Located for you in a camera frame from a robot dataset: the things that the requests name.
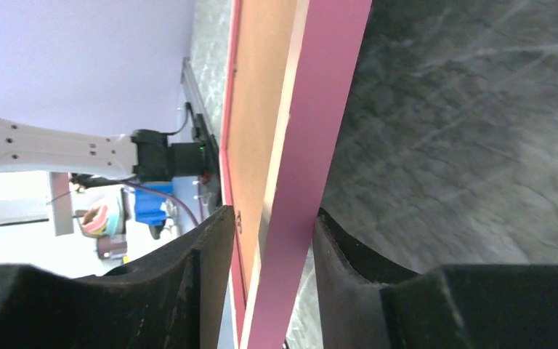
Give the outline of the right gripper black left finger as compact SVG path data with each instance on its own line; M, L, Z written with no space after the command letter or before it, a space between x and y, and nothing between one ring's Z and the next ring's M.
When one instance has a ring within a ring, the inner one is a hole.
M104 276L0 265L0 348L215 348L234 232L223 206Z

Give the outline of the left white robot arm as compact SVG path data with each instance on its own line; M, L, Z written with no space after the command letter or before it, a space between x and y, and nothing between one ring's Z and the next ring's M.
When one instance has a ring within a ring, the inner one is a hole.
M0 172L66 172L140 182L204 176L217 169L218 150L205 124L194 130L193 141L170 143L168 133L149 129L96 136L0 118Z

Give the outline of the pink picture frame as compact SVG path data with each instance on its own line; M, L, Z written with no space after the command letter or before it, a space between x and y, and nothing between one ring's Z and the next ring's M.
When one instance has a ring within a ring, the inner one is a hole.
M222 136L238 348L281 348L369 1L236 1Z

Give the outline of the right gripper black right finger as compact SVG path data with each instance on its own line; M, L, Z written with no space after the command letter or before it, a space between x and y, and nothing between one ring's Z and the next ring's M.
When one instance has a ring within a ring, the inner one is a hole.
M320 210L312 241L325 348L558 348L558 265L416 273Z

